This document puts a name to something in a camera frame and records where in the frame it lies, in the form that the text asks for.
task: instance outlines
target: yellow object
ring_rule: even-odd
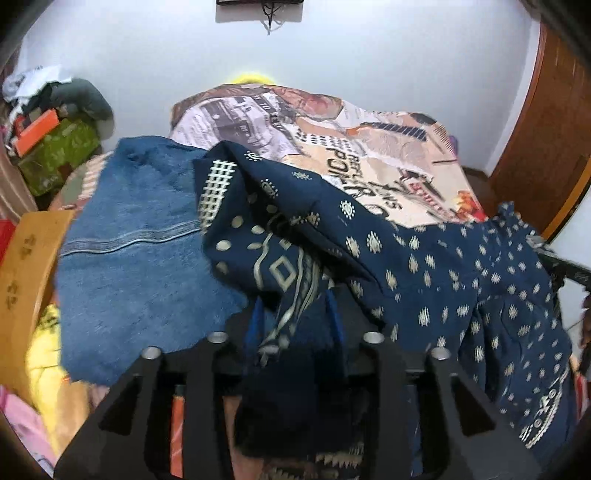
[[[60,311],[50,303],[33,332],[25,364],[31,399],[41,414],[57,458],[90,414],[89,385],[70,382],[61,360]]]
[[[275,85],[273,79],[260,75],[259,73],[243,73],[229,83],[262,83],[263,85]]]
[[[25,364],[29,375],[31,399],[41,414],[49,433],[49,442],[56,454],[57,393],[67,372],[60,366],[60,311],[50,303],[41,314],[33,332]]]

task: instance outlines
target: black cable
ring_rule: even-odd
[[[261,8],[262,8],[262,12],[265,14],[265,16],[267,17],[267,20],[269,21],[269,30],[271,29],[271,23],[273,22],[273,15],[275,15],[279,9],[281,8],[281,5],[278,5],[277,7],[275,7],[275,2],[271,2],[271,6],[269,7],[269,2],[265,2],[265,0],[261,0]]]

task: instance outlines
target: yellow fabric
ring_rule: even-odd
[[[272,79],[259,73],[243,73],[228,83],[262,83],[263,85],[275,85]]]
[[[67,372],[60,366],[60,352],[60,311],[55,304],[49,304],[33,333],[25,364],[31,398],[41,414],[51,447],[57,455],[61,453],[56,438],[58,392],[62,381],[67,380]]]

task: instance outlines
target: dark blue fabric with white print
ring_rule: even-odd
[[[322,292],[346,283],[403,349],[456,354],[528,448],[545,442],[547,455],[565,441],[566,425],[544,434],[559,408],[574,408],[564,393],[571,344],[526,242],[535,232],[512,205],[484,223],[406,229],[315,173],[231,142],[194,168],[205,254],[243,291],[278,299],[262,353],[292,339],[328,342],[322,318],[313,334],[294,334]]]

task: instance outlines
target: red fabric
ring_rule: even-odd
[[[6,253],[15,228],[10,220],[0,220],[0,264],[2,264],[4,253]]]

